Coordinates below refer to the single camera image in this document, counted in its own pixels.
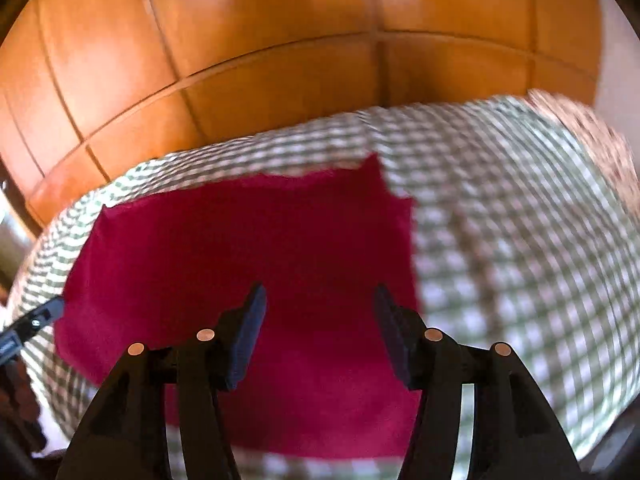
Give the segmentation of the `floral pink quilt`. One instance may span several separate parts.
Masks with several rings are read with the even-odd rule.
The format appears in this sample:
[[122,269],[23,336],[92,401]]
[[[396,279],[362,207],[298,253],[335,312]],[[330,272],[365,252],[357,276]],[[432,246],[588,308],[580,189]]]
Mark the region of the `floral pink quilt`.
[[525,99],[576,136],[627,210],[639,219],[639,177],[626,139],[590,106],[562,94],[534,89]]

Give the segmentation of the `red small cloth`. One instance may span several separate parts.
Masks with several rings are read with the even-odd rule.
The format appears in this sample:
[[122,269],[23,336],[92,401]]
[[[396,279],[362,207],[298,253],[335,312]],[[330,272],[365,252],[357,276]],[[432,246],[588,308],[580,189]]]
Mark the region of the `red small cloth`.
[[378,285],[418,305],[412,208],[375,157],[104,208],[66,278],[56,351],[99,384],[130,344],[184,344],[262,284],[247,374],[221,399],[230,442],[325,460],[401,456],[419,399],[394,376],[373,305]]

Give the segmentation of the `orange wooden wardrobe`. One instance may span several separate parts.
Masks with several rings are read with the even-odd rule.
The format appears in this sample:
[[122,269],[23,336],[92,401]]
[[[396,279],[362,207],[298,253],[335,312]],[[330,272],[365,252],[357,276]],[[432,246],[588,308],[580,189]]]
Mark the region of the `orange wooden wardrobe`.
[[165,154],[414,102],[592,103],[599,0],[26,0],[1,45],[1,159],[49,223]]

